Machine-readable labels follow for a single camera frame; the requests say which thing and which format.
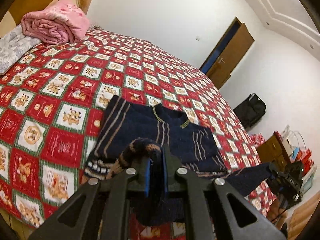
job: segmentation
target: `metal screw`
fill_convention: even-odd
[[[177,169],[177,173],[180,175],[186,175],[188,173],[188,170],[186,168],[181,167]]]
[[[125,170],[125,173],[128,175],[136,174],[136,169],[135,168],[128,168]]]
[[[91,178],[91,179],[89,179],[89,184],[90,185],[97,185],[98,184],[98,182],[99,182],[99,180],[97,179],[97,178]]]
[[[225,184],[225,180],[223,178],[217,178],[214,180],[215,184],[217,184],[218,186],[223,186]]]

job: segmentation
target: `striped sweater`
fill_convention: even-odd
[[[209,128],[193,124],[186,113],[161,104],[143,106],[113,96],[104,111],[103,127],[87,159],[85,175],[106,179],[115,160],[136,138],[149,138],[161,146],[167,143],[171,154],[201,177],[227,172]]]

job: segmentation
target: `door handle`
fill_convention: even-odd
[[[219,60],[218,63],[221,63],[221,62],[225,63],[225,62],[223,61],[223,57]]]

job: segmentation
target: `red bag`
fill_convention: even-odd
[[[311,156],[312,156],[312,152],[310,149],[307,149],[303,152],[300,150],[297,155],[296,162],[302,161],[304,165],[302,176],[305,176],[308,173],[308,171],[310,171],[311,167],[314,164],[313,160],[310,159]]]
[[[258,148],[261,144],[266,142],[265,138],[261,133],[250,135],[250,139],[256,148]]]

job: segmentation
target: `wooden cabinet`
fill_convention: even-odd
[[[257,152],[262,163],[274,162],[280,171],[284,171],[286,165],[290,163],[290,158],[276,133],[260,145]]]

